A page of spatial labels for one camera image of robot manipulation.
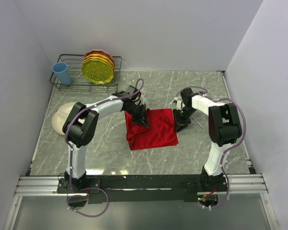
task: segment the blue cup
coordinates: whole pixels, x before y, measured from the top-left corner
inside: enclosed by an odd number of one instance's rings
[[[68,65],[65,62],[54,64],[52,66],[52,71],[62,84],[70,85],[72,83],[72,78],[68,71]]]

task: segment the gray marble table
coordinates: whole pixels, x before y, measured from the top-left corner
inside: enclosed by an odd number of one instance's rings
[[[174,95],[190,85],[205,87],[213,98],[225,97],[226,89],[219,72],[197,71],[123,71],[119,90],[134,85],[144,78],[142,98],[150,109],[175,108]],[[42,136],[38,144],[31,175],[58,175],[67,167],[68,149],[64,138],[51,126],[51,118],[58,108],[68,102],[93,103],[106,98],[105,93],[60,92],[51,99]],[[207,117],[201,112],[179,132],[178,145],[172,147],[130,151],[126,140],[124,113],[115,113],[101,119],[93,141],[86,153],[87,174],[189,174],[200,173],[205,164],[211,141]],[[225,166],[228,173],[249,173],[242,147],[231,151]]]

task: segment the stacked plates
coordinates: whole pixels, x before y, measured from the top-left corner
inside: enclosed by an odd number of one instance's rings
[[[94,84],[107,84],[114,77],[114,59],[104,50],[93,49],[85,54],[81,71]]]

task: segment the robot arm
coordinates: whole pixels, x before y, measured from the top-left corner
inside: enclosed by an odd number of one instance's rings
[[[236,106],[233,103],[213,102],[207,97],[193,93],[192,89],[184,89],[182,101],[177,101],[177,109],[173,110],[176,131],[180,132],[190,123],[190,116],[200,110],[208,116],[209,136],[212,144],[208,160],[202,174],[222,176],[220,161],[226,149],[236,143],[242,135],[242,128]]]
[[[68,133],[68,141],[72,145],[72,149],[69,146],[69,163],[64,173],[65,179],[69,180],[72,177],[72,183],[75,187],[81,188],[82,181],[86,177],[85,171],[85,154],[88,143],[93,139],[96,125],[99,119],[119,111],[126,111],[132,115],[132,121],[135,124],[149,128],[149,124],[146,116],[146,105],[137,102],[138,94],[128,97],[128,95],[136,93],[138,90],[129,86],[127,91],[117,92],[109,96],[108,102],[99,105],[99,102],[92,104],[76,103],[70,114],[68,115],[65,124],[63,126],[63,132],[66,133],[70,123],[76,117],[76,115],[82,110],[97,105],[92,109],[88,109],[74,122]],[[84,123],[81,124],[79,119],[84,119]]]

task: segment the dish rack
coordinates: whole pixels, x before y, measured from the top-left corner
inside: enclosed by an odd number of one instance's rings
[[[72,78],[72,84],[62,84],[54,73],[51,74],[49,82],[59,91],[76,91],[76,92],[117,92],[120,81],[120,69],[122,57],[113,56],[115,61],[114,77],[110,83],[99,85],[89,82],[81,72],[81,66],[84,55],[78,54],[61,54],[57,62],[65,62]]]

